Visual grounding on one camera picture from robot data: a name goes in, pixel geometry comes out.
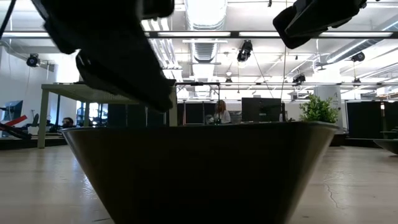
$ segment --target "desk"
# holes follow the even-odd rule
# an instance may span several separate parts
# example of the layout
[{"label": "desk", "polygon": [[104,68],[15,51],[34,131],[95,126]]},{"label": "desk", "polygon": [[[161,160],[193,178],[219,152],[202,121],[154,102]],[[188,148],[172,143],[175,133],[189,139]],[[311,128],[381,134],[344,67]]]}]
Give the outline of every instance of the desk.
[{"label": "desk", "polygon": [[[170,109],[169,123],[170,126],[177,126],[177,92],[175,87],[170,94],[173,102],[173,108]],[[92,89],[84,84],[43,84],[42,85],[42,101],[40,106],[40,124],[37,147],[43,149],[45,147],[45,126],[47,124],[47,110],[49,108],[49,93],[55,93],[73,100],[86,103],[84,127],[89,124],[90,103],[109,103],[109,104],[138,104],[136,100],[131,100],[121,95],[113,95],[102,90]]]}]

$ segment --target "ceiling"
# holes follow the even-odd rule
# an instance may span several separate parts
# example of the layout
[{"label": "ceiling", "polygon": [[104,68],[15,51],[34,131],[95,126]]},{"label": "ceiling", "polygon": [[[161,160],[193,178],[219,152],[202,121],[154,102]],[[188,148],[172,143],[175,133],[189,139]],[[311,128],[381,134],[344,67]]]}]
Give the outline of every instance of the ceiling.
[{"label": "ceiling", "polygon": [[[293,1],[273,0],[272,7],[267,7],[268,1],[229,0],[226,10],[225,30],[275,30],[272,25],[273,18],[278,13],[292,5]],[[168,23],[171,30],[187,30],[186,12],[183,0],[175,0],[176,10],[169,17]],[[0,18],[3,18],[8,8],[9,1],[0,1]],[[368,6],[347,24],[336,30],[344,31],[366,31],[377,30],[378,26],[392,17],[397,16],[398,0],[380,2],[368,1]],[[43,20],[29,0],[18,0],[12,18],[7,25],[7,30],[13,31],[43,31]],[[279,39],[253,39],[253,54],[246,62],[245,67],[238,67],[236,60],[237,50],[243,39],[228,39],[228,43],[220,44],[213,71],[214,80],[223,81],[226,72],[232,72],[234,82],[262,82],[265,77],[269,82],[281,82],[284,74],[303,64],[306,60],[314,59],[317,54],[330,54],[353,40],[345,39],[313,39],[303,46],[290,50],[286,49],[284,43]],[[190,44],[184,44],[182,39],[172,39],[175,56],[182,68],[182,78],[188,79],[194,76],[192,71],[192,58]],[[27,55],[38,53],[43,60],[57,63],[60,57],[59,51],[51,40],[43,39],[13,39],[11,42],[15,52]],[[396,63],[398,56],[396,47],[398,40],[383,40],[382,42],[365,49],[365,61],[357,63],[353,69],[351,61],[342,61],[333,65],[340,70],[341,81],[350,82],[354,74],[366,74],[379,70],[383,67]],[[314,71],[309,69],[305,75],[311,79]],[[377,77],[394,77],[395,70],[380,73]]]}]

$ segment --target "ceiling duct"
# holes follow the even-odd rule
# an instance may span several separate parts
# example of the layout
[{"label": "ceiling duct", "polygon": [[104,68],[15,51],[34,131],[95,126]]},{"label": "ceiling duct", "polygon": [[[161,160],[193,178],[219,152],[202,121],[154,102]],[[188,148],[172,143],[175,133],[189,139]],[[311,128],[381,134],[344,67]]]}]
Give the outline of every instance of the ceiling duct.
[{"label": "ceiling duct", "polygon": [[[386,22],[383,22],[381,25],[377,26],[375,31],[391,31],[395,32],[398,31],[398,15],[392,17]],[[301,64],[299,67],[294,68],[292,71],[290,71],[289,75],[294,75],[296,74],[297,70],[300,71],[305,71],[309,69],[310,67],[320,67],[320,66],[325,66],[325,65],[330,65],[333,63],[340,62],[344,59],[350,58],[363,50],[372,47],[373,45],[381,42],[383,39],[367,39],[367,40],[354,40],[350,42],[349,44],[345,45],[344,47],[338,49],[337,51],[331,53],[327,57],[321,57],[321,59],[317,60],[317,56],[310,58],[309,60],[315,60],[315,63],[309,61],[309,62],[304,62]]]},{"label": "ceiling duct", "polygon": [[[189,30],[223,30],[228,0],[185,0]],[[193,57],[199,63],[215,59],[219,44],[191,44]]]}]

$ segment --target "potted plant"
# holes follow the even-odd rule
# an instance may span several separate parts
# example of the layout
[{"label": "potted plant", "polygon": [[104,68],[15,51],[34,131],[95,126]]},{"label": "potted plant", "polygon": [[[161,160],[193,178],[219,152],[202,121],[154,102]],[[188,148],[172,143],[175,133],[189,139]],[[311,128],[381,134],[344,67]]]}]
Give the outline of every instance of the potted plant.
[{"label": "potted plant", "polygon": [[332,98],[321,100],[319,96],[310,95],[310,101],[300,105],[303,113],[300,119],[303,121],[322,121],[326,123],[336,123],[338,109],[332,108],[330,103]]}]

